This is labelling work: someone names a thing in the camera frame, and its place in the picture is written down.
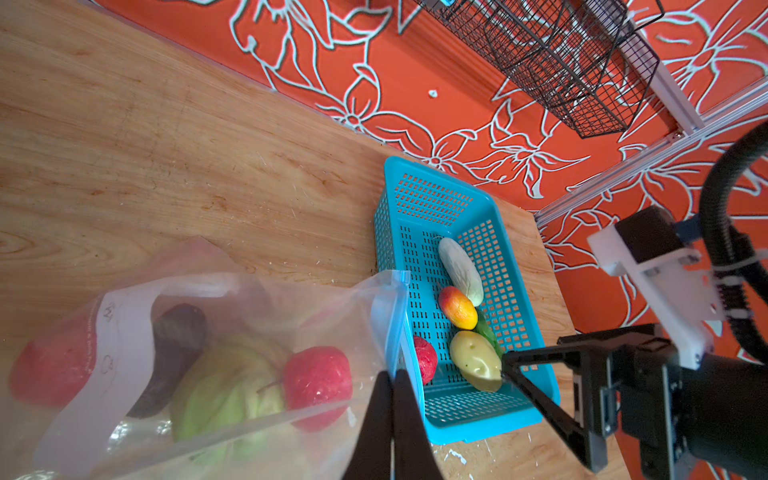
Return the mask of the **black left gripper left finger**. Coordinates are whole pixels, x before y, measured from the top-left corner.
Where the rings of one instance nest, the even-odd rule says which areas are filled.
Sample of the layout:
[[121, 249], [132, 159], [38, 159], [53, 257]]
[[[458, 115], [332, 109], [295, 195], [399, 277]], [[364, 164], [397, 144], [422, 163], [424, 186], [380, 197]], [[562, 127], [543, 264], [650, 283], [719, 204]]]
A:
[[392, 474], [393, 388], [386, 371], [380, 372], [357, 443], [343, 480], [388, 480]]

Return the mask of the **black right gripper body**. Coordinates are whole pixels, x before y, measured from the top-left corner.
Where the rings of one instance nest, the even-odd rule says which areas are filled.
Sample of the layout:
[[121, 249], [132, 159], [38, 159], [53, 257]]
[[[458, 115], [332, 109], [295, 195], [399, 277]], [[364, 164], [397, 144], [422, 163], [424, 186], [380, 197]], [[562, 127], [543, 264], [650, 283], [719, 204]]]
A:
[[698, 460], [750, 479], [767, 476], [767, 369], [713, 354], [680, 366], [657, 324], [561, 337], [575, 412], [559, 436], [588, 469], [607, 464], [607, 437], [640, 443], [649, 479], [687, 479]]

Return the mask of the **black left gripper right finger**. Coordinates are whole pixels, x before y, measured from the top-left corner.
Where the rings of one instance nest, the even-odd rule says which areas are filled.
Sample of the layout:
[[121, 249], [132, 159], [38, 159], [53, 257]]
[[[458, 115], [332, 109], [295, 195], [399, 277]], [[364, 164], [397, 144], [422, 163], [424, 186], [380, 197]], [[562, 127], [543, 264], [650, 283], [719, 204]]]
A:
[[442, 480], [427, 438], [408, 372], [397, 371], [393, 385], [394, 478]]

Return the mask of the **red round fruit toy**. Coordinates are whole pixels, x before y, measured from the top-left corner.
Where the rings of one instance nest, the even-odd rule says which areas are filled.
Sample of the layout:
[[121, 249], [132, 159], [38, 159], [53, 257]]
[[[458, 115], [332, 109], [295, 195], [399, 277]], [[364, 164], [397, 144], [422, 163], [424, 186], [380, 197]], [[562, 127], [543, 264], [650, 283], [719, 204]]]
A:
[[336, 347], [311, 347], [288, 359], [281, 381], [273, 381], [258, 392], [276, 393], [278, 412], [350, 400], [353, 393], [350, 362]]

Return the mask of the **red strawberry toy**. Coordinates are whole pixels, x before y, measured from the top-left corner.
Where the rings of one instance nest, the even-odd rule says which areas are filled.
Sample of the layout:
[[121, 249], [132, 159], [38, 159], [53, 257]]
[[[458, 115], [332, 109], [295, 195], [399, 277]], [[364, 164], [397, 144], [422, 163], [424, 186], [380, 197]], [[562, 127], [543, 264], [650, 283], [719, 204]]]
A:
[[439, 364], [438, 356], [434, 347], [427, 340], [419, 336], [414, 336], [413, 341], [422, 383], [427, 385], [433, 380], [436, 374]]

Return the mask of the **yellow green potato toy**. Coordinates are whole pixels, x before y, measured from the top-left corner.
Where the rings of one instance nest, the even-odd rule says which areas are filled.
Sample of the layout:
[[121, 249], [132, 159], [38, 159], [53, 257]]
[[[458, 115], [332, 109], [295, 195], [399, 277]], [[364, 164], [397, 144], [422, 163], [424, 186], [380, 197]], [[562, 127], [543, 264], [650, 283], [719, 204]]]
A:
[[501, 359], [480, 334], [466, 330], [456, 333], [450, 342], [450, 358], [475, 389], [494, 393], [502, 387]]

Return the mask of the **green cabbage toy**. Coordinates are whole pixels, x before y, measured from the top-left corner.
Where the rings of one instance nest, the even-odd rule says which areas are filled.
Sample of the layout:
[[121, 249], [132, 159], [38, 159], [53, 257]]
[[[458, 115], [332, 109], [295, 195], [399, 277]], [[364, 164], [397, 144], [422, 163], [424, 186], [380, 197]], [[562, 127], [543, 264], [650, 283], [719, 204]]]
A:
[[292, 352], [275, 340], [222, 338], [206, 348], [176, 388], [169, 407], [175, 442], [278, 412], [277, 394], [258, 390], [282, 380]]

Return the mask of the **yellow orange pepper toy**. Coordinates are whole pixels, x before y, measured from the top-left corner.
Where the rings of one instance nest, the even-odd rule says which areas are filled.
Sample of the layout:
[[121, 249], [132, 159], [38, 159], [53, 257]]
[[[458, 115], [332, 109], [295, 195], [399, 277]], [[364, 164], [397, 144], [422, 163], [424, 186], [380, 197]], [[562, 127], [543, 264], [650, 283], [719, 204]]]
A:
[[458, 329], [474, 330], [478, 313], [471, 300], [458, 288], [447, 286], [438, 295], [438, 305], [444, 316]]

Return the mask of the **clear zip top bag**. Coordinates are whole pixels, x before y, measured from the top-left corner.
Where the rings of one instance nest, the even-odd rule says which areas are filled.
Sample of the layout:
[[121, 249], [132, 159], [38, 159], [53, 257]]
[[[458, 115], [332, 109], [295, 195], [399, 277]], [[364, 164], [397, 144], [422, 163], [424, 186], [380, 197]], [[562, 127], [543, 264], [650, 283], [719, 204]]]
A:
[[392, 373], [411, 277], [260, 278], [195, 238], [29, 341], [1, 386], [5, 479], [339, 479]]

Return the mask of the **dark brown avocado toy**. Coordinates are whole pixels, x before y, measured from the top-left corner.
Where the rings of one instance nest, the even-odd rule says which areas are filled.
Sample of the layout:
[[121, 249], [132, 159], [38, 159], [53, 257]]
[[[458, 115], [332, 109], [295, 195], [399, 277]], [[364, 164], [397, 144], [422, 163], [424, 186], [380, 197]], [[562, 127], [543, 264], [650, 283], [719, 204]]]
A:
[[187, 371], [201, 356], [207, 336], [203, 311], [187, 303], [175, 305], [153, 323], [153, 372], [128, 417], [152, 417], [168, 405]]

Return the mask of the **red radish toy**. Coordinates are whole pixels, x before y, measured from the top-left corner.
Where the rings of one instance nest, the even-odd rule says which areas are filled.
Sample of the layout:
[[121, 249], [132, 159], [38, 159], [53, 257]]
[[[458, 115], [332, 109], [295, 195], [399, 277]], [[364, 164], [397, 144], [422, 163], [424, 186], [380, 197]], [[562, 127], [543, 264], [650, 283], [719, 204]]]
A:
[[96, 339], [87, 313], [74, 315], [27, 343], [8, 378], [22, 403], [61, 409], [82, 390], [93, 371]]

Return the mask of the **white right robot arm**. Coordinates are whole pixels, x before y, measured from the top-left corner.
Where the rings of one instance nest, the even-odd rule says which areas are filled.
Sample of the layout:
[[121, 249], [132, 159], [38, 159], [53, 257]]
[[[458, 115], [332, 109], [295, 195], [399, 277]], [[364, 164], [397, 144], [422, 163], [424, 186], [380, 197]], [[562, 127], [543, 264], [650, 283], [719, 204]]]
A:
[[649, 207], [589, 238], [600, 267], [634, 282], [655, 323], [503, 356], [503, 380], [587, 469], [606, 466], [607, 440], [621, 431], [638, 441], [648, 479], [685, 479], [695, 460], [766, 477], [767, 343], [746, 294], [766, 295], [767, 253], [727, 213], [766, 151], [765, 125], [733, 144], [706, 177], [694, 219]]

